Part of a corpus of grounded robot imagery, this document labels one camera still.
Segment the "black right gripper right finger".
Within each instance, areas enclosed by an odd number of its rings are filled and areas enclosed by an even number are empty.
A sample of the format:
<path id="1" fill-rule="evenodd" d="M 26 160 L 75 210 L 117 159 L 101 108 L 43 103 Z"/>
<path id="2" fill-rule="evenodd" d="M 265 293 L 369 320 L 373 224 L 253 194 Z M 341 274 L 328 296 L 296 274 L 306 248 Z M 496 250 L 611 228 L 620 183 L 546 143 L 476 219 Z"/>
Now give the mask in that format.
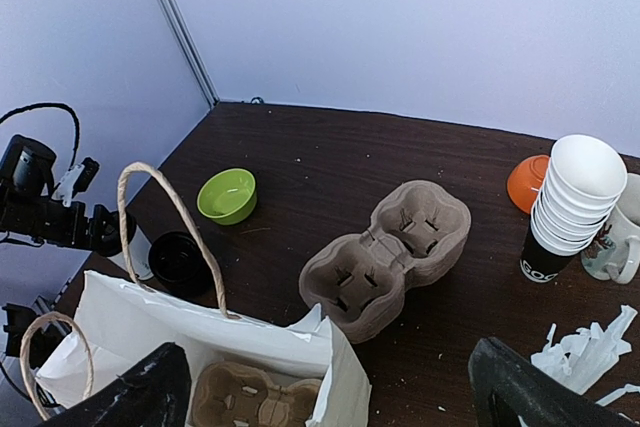
<path id="1" fill-rule="evenodd" d="M 480 339 L 468 361 L 478 426 L 633 426 L 570 391 L 495 337 Z"/>

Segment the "white paper takeout bag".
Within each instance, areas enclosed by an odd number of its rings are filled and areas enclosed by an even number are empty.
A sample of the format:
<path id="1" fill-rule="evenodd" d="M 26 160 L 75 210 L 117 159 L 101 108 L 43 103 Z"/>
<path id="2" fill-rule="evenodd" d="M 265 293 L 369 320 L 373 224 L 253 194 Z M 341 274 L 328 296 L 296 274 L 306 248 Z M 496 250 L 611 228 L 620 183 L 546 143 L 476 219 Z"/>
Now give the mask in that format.
<path id="1" fill-rule="evenodd" d="M 315 305 L 299 322 L 283 328 L 228 310 L 219 265 L 206 247 L 179 195 L 155 168 L 134 162 L 120 174 L 117 189 L 119 221 L 126 221 L 126 188 L 135 172 L 151 175 L 167 193 L 194 237 L 213 275 L 218 305 L 205 308 L 155 291 L 137 277 L 128 280 L 94 271 L 85 287 L 72 331 L 37 372 L 29 367 L 35 330 L 66 316 L 50 312 L 38 317 L 21 341 L 20 368 L 25 387 L 43 419 L 48 413 L 38 400 L 42 386 L 55 400 L 71 407 L 124 373 L 134 361 L 164 341 L 185 350 L 191 373 L 225 354 L 295 378 L 318 377 L 319 399 L 309 426 L 365 426 L 371 385 L 353 348 L 340 329 Z"/>

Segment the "stack of cardboard cup carriers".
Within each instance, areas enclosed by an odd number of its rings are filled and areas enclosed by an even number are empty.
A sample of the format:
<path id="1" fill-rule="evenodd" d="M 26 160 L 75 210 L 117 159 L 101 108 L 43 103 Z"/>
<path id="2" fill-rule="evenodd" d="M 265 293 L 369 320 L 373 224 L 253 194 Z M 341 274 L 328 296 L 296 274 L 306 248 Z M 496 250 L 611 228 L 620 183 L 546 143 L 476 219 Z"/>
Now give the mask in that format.
<path id="1" fill-rule="evenodd" d="M 364 232 L 334 239 L 307 261 L 300 296 L 321 305 L 351 343 L 371 340 L 400 315 L 407 291 L 454 267 L 470 227 L 469 208 L 443 187 L 405 182 L 377 204 Z"/>

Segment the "stack of white paper cups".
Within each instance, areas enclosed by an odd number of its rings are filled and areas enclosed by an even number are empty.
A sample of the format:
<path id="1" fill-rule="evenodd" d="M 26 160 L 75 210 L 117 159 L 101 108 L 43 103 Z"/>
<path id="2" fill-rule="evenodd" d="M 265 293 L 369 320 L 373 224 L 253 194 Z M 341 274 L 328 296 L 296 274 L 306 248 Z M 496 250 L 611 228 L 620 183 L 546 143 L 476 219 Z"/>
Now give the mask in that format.
<path id="1" fill-rule="evenodd" d="M 519 259 L 525 277 L 539 284 L 554 280 L 595 240 L 627 179 L 622 157 L 606 142 L 584 134 L 558 139 L 531 208 Z"/>

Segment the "single white paper cup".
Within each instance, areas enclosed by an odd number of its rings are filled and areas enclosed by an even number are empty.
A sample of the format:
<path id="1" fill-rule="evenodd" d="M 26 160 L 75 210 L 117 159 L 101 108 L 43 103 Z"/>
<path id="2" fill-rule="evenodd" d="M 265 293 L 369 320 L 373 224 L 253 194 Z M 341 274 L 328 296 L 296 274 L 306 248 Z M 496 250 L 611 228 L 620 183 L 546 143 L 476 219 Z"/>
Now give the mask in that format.
<path id="1" fill-rule="evenodd" d="M 133 238 L 129 242 L 129 249 L 136 277 L 141 281 L 147 281 L 154 277 L 148 263 L 151 243 L 146 235 L 137 229 Z"/>

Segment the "single cardboard cup carrier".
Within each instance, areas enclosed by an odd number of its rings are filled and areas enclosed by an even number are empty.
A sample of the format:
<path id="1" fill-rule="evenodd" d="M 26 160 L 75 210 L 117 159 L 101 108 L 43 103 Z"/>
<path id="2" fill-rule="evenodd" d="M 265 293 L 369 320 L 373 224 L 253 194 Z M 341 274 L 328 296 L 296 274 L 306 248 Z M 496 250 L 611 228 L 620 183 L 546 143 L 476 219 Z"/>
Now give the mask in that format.
<path id="1" fill-rule="evenodd" d="M 312 416 L 319 379 L 281 386 L 258 368 L 218 362 L 200 374 L 192 400 L 193 426 L 304 426 Z"/>

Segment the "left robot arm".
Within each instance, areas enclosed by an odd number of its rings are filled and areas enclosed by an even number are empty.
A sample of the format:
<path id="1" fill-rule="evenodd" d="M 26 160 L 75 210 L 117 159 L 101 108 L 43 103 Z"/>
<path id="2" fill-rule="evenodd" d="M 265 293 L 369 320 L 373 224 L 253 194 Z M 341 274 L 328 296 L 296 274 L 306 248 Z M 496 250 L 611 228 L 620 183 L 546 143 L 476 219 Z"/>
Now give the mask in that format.
<path id="1" fill-rule="evenodd" d="M 56 154 L 45 144 L 14 135 L 1 159 L 1 230 L 43 243 L 112 257 L 122 252 L 116 211 L 54 197 Z"/>

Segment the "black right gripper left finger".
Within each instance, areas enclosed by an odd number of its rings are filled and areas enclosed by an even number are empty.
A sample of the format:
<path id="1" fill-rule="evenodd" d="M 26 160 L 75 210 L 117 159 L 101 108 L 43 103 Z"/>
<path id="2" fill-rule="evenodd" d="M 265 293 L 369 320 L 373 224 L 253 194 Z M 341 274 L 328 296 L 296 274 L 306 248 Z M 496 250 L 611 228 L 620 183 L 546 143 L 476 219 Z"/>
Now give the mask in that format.
<path id="1" fill-rule="evenodd" d="M 185 351 L 166 342 L 49 426 L 184 426 L 191 395 Z"/>

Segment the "stack of black cup lids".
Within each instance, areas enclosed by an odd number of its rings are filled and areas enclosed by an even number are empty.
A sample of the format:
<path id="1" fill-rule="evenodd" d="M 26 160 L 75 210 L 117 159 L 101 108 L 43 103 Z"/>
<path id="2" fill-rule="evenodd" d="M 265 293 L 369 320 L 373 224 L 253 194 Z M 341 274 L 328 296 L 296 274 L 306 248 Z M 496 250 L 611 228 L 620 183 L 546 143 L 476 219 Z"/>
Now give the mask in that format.
<path id="1" fill-rule="evenodd" d="M 150 247 L 148 264 L 158 281 L 175 297 L 190 299 L 214 287 L 211 270 L 193 237 L 167 232 Z"/>

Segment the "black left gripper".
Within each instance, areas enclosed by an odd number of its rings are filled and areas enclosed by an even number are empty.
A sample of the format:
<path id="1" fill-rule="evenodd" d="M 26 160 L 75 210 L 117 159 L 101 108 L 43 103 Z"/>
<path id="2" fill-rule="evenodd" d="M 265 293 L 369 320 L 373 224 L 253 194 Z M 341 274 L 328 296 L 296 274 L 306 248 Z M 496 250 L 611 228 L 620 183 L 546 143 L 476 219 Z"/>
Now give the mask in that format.
<path id="1" fill-rule="evenodd" d="M 120 254 L 123 248 L 118 212 L 109 211 L 102 204 L 94 206 L 92 217 L 86 217 L 84 210 L 85 205 L 80 203 L 74 216 L 74 247 L 103 257 Z"/>

